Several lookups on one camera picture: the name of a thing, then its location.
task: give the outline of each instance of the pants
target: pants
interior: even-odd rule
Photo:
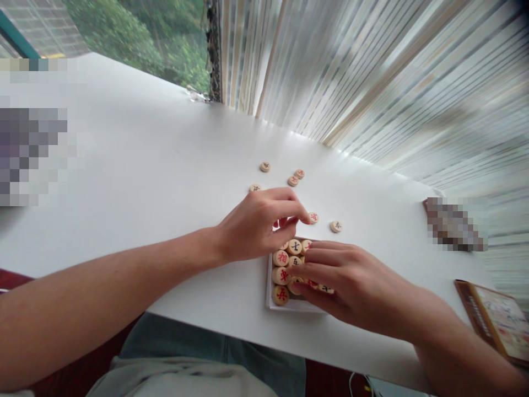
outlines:
[[[245,367],[279,397],[305,396],[305,359],[145,313],[129,334],[120,358],[194,357]]]

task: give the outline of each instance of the pixelated blur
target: pixelated blur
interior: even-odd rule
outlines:
[[[0,109],[0,206],[36,206],[56,172],[32,173],[67,132],[66,109]]]
[[[484,198],[428,197],[428,235],[447,251],[487,251]]]
[[[61,72],[67,70],[65,59],[0,59],[0,72]]]

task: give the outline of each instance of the green tree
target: green tree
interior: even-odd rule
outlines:
[[[209,91],[203,0],[63,0],[88,48]]]
[[[203,0],[119,0],[145,24],[164,59],[160,77],[209,91]]]
[[[163,58],[149,30],[117,0],[63,0],[92,51],[160,75]]]

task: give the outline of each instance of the glass window pane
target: glass window pane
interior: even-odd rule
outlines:
[[[16,50],[2,36],[0,36],[0,58],[20,58]]]
[[[203,0],[63,0],[90,50],[209,91]]]
[[[0,8],[41,57],[88,52],[61,0],[0,0]]]

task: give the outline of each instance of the striped curtain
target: striped curtain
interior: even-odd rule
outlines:
[[[509,0],[220,0],[222,102],[487,197],[499,290],[529,313],[529,35]]]

